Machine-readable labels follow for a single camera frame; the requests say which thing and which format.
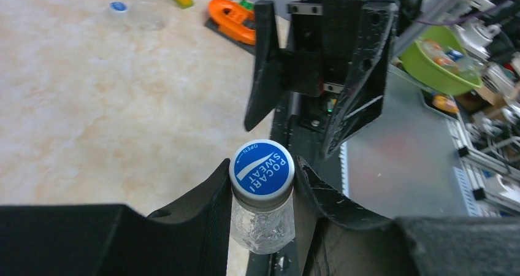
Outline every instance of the tray with orange object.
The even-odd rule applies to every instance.
[[[204,24],[212,31],[255,54],[256,34],[253,4],[242,0],[211,0],[208,4],[210,18]]]

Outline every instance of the marble surface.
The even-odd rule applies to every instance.
[[[243,128],[253,57],[203,27],[209,0],[151,0],[169,18],[160,31],[106,26],[111,1],[0,0],[0,204],[147,215],[268,137],[271,117]],[[231,241],[228,275],[247,256]]]

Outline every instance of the orange plastic object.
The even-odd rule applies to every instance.
[[[256,43],[254,30],[243,25],[245,20],[254,21],[254,12],[231,0],[211,0],[208,11],[223,34],[248,45]]]

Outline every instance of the white swoosh logo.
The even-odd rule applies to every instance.
[[[240,181],[242,181],[242,179],[244,179],[244,177],[249,173],[251,172],[252,169],[254,169],[255,167],[258,167],[259,164],[263,163],[264,161],[267,161],[272,155],[273,155],[274,151],[268,155],[268,156],[265,156],[261,159],[258,159],[256,161],[253,161],[252,163],[248,164],[247,167],[244,167],[242,169],[242,171],[240,171],[238,174],[237,174],[237,179],[239,179]]]

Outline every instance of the lime green plastic basin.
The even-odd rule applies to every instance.
[[[445,26],[431,26],[422,35],[424,39],[432,39],[443,47],[451,47],[468,56],[452,31]],[[448,94],[460,95],[482,86],[482,79],[478,76],[463,79],[452,74],[433,62],[424,54],[419,40],[413,42],[402,55],[401,61],[405,70],[418,81],[431,88]]]

